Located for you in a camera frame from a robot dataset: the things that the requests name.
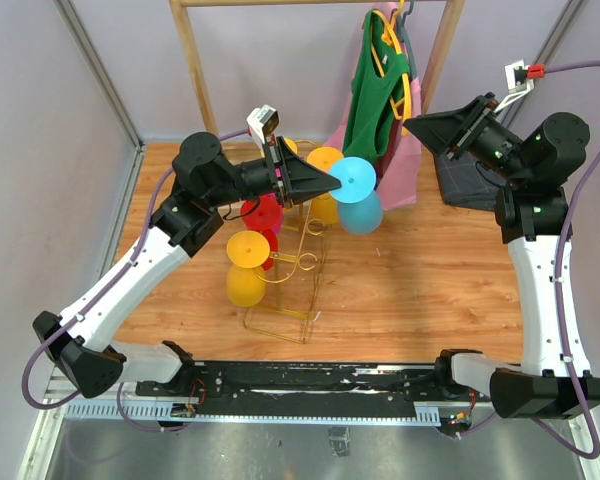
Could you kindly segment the red wine glass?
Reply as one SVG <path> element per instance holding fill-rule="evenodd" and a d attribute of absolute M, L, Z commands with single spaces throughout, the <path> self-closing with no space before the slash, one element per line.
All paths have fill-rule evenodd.
<path fill-rule="evenodd" d="M 260 196 L 257 201 L 245 201 L 240 207 L 240 218 L 246 228 L 262 234 L 269 243 L 271 253 L 278 252 L 278 233 L 283 213 L 282 206 L 273 194 Z"/>

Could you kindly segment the blue wine glass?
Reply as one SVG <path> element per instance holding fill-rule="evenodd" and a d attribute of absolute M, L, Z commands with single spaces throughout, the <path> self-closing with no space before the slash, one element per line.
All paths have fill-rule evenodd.
<path fill-rule="evenodd" d="M 330 195 L 337 203 L 342 227 L 353 235 L 375 231 L 383 219 L 383 208 L 375 191 L 377 178 L 372 164 L 360 157 L 345 157 L 330 168 L 329 174 L 341 183 Z"/>

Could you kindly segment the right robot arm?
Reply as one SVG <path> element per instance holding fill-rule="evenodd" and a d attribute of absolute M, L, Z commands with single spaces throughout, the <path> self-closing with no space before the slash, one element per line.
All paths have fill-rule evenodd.
<path fill-rule="evenodd" d="M 454 400 L 468 387 L 486 394 L 502 418 L 572 419 L 600 405 L 580 342 L 570 278 L 571 228 L 563 189 L 584 164 L 588 125 L 568 112 L 549 115 L 526 139 L 497 120 L 491 93 L 461 109 L 420 115 L 406 130 L 436 157 L 471 154 L 504 179 L 494 215 L 513 262 L 523 318 L 519 365 L 474 350 L 445 350 L 435 392 Z"/>

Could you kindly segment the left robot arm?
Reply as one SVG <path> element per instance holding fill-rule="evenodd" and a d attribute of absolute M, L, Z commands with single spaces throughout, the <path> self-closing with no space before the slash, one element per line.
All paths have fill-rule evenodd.
<path fill-rule="evenodd" d="M 146 381 L 175 396 L 187 393 L 194 383 L 192 356 L 171 341 L 116 342 L 120 326 L 223 226 L 221 207 L 267 194 L 288 207 L 341 186 L 296 155 L 282 138 L 267 142 L 263 157 L 232 164 L 218 137 L 194 133 L 182 142 L 172 170 L 171 193 L 150 210 L 127 253 L 73 304 L 58 314 L 43 311 L 33 322 L 41 342 L 37 352 L 47 355 L 85 398 L 119 383 Z"/>

